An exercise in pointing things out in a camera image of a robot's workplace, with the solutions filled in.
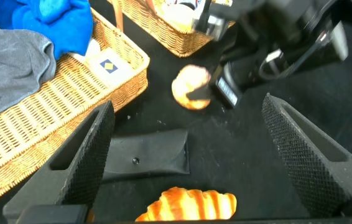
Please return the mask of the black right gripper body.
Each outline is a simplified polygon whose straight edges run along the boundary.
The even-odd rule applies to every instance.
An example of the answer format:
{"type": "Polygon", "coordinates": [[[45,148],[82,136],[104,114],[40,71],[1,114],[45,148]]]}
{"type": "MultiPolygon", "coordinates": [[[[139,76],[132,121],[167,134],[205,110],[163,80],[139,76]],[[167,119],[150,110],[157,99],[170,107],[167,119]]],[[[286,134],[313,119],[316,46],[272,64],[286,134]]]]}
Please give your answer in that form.
{"type": "Polygon", "coordinates": [[[219,64],[214,72],[214,93],[225,108],[235,108],[246,91],[249,66],[242,61],[219,64]]]}

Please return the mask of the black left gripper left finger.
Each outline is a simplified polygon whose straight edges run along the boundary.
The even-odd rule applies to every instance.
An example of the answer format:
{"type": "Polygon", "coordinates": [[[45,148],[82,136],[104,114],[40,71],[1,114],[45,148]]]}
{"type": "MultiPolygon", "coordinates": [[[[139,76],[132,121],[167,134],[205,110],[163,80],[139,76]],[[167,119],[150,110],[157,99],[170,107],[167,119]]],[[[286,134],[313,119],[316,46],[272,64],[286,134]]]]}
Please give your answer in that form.
{"type": "Polygon", "coordinates": [[[35,205],[93,206],[101,185],[114,129],[110,101],[96,107],[49,160],[4,206],[6,218],[17,218],[35,205]]]}

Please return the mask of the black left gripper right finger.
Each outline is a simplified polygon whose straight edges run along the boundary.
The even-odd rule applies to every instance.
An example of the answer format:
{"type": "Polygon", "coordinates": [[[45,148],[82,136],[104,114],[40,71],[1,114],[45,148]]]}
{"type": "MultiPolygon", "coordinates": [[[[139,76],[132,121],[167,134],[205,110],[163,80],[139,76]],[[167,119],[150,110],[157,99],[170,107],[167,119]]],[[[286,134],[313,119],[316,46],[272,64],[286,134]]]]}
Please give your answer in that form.
{"type": "Polygon", "coordinates": [[[262,116],[299,198],[312,217],[352,217],[352,153],[267,94],[262,116]]]}

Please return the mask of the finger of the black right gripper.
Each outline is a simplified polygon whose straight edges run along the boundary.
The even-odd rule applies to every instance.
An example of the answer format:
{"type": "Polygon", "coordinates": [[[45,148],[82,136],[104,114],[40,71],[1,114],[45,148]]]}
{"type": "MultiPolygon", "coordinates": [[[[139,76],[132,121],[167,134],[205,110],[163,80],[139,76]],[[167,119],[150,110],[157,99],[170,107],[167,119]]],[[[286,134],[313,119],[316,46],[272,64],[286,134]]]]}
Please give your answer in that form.
{"type": "Polygon", "coordinates": [[[218,65],[215,69],[213,76],[211,77],[210,81],[197,88],[190,93],[187,93],[187,98],[189,100],[221,100],[221,93],[220,89],[218,88],[218,80],[223,71],[223,66],[218,65]]]}

